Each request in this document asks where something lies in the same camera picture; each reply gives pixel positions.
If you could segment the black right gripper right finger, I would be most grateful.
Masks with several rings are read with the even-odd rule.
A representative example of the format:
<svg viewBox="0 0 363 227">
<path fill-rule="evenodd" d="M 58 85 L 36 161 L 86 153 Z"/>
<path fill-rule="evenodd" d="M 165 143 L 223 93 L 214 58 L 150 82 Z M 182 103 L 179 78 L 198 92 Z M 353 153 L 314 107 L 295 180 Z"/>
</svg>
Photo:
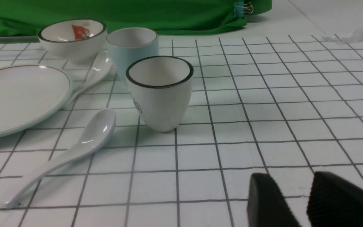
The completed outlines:
<svg viewBox="0 0 363 227">
<path fill-rule="evenodd" d="M 307 216 L 312 227 L 363 227 L 363 189 L 332 172 L 315 172 Z"/>
</svg>

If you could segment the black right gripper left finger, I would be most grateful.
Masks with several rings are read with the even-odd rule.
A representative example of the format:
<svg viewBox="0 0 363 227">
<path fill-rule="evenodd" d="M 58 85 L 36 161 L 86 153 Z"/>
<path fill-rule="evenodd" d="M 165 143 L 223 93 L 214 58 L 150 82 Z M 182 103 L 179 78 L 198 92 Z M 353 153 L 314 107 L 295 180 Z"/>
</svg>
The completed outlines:
<svg viewBox="0 0 363 227">
<path fill-rule="evenodd" d="M 278 184 L 265 173 L 250 178 L 247 216 L 249 227 L 300 227 Z"/>
</svg>

